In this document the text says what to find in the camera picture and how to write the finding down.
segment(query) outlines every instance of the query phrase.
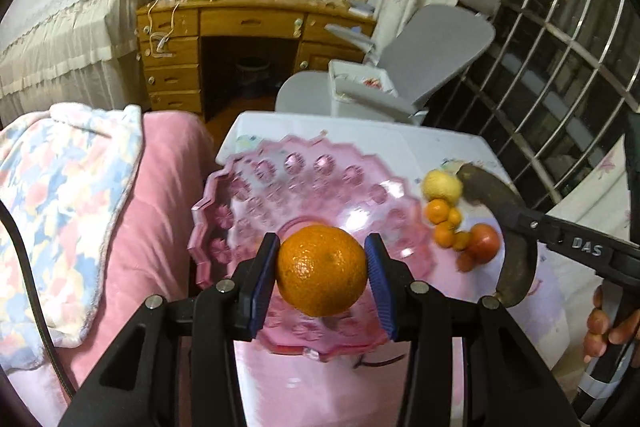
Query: drawer knob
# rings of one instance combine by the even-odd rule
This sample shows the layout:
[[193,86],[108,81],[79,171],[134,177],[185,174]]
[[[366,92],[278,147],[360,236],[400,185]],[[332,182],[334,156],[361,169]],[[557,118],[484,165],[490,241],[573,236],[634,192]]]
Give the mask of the drawer knob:
[[298,38],[300,35],[302,35],[302,23],[304,21],[302,19],[296,19],[295,22],[293,23],[293,36]]

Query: pink blanket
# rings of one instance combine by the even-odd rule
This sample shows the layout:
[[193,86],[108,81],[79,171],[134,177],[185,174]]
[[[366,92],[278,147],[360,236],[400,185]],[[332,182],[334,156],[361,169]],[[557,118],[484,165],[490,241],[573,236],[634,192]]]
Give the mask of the pink blanket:
[[[81,346],[58,348],[76,386],[147,296],[187,296],[191,207],[214,169],[213,142],[200,120],[184,112],[146,114],[143,130],[138,176],[112,237],[94,324]],[[16,371],[10,380],[42,425],[53,427],[66,403],[55,377],[43,378],[50,366],[43,367],[38,374]]]

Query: floral fleece blanket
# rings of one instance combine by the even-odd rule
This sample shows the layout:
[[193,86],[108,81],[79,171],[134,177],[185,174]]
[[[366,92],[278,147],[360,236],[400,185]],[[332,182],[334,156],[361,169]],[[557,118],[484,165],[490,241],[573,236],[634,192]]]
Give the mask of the floral fleece blanket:
[[[24,240],[53,343],[86,338],[106,254],[143,150],[140,108],[58,103],[0,132],[0,200]],[[0,364],[38,367],[44,348],[15,249],[0,227]]]

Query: metal window grille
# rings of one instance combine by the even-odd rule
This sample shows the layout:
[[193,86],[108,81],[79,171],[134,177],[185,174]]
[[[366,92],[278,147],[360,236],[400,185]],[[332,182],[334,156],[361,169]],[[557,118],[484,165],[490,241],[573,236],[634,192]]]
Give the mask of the metal window grille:
[[525,202],[547,211],[638,110],[640,18],[629,0],[501,0],[489,50],[437,98],[427,124],[487,140]]

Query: pink fruit bowl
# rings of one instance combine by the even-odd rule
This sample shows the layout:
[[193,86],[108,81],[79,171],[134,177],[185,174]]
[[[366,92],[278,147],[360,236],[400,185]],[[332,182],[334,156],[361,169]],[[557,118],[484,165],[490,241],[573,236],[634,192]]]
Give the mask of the pink fruit bowl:
[[[306,225],[346,230],[362,245],[379,232],[390,256],[404,261],[416,279],[435,268],[431,229],[407,182],[394,177],[375,155],[320,137],[264,140],[251,152],[232,156],[209,176],[204,197],[193,207],[189,251],[196,282],[206,288],[255,256],[266,232],[281,241]],[[327,360],[371,351],[387,341],[367,287],[345,313],[313,318],[287,304],[277,286],[258,340],[281,355]]]

